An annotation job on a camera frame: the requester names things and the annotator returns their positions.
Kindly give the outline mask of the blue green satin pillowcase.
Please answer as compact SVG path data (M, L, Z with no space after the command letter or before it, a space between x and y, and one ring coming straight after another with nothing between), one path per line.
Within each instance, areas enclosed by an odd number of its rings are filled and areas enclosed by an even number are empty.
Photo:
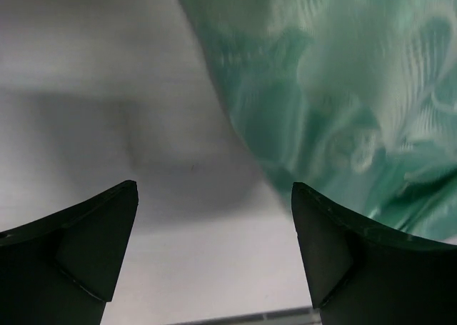
M456 237L456 0L179 0L236 133L282 195Z

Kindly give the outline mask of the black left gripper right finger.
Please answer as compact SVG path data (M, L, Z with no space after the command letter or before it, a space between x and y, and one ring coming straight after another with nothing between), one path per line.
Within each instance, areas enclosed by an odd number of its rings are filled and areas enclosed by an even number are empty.
M456 323L456 247L406 234L296 182L291 210L325 325Z

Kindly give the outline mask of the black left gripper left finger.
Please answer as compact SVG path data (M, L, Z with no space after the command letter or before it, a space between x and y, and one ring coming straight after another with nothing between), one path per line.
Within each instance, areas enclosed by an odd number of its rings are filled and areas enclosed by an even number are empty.
M1 323L100 324L138 207L127 180L1 233Z

